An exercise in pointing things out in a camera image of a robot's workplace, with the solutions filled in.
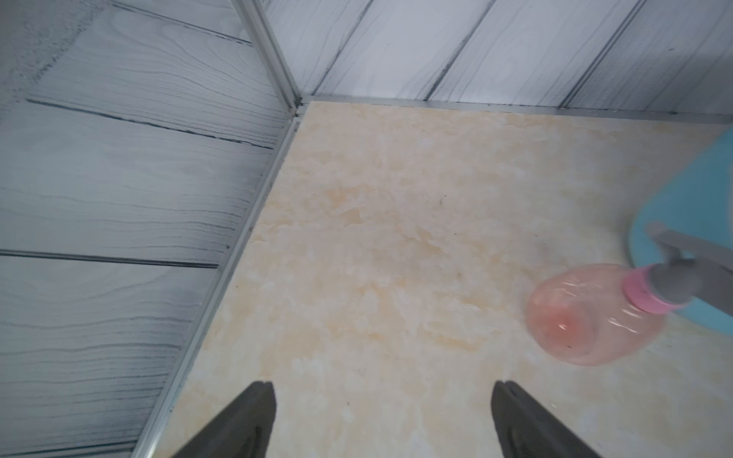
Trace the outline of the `pink spray bottle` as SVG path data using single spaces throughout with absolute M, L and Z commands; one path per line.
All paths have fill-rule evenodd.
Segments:
M 597 366 L 629 355 L 662 331 L 667 314 L 700 299 L 732 312 L 731 249 L 653 223 L 662 260 L 628 268 L 588 264 L 545 282 L 527 303 L 531 336 L 555 358 Z

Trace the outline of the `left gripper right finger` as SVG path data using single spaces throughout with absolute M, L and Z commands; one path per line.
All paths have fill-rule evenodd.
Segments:
M 491 409 L 504 457 L 601 458 L 514 381 L 494 384 Z

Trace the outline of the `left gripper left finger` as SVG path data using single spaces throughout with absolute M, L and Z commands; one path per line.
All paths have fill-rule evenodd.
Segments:
M 253 382 L 173 457 L 264 458 L 276 411 L 273 383 Z

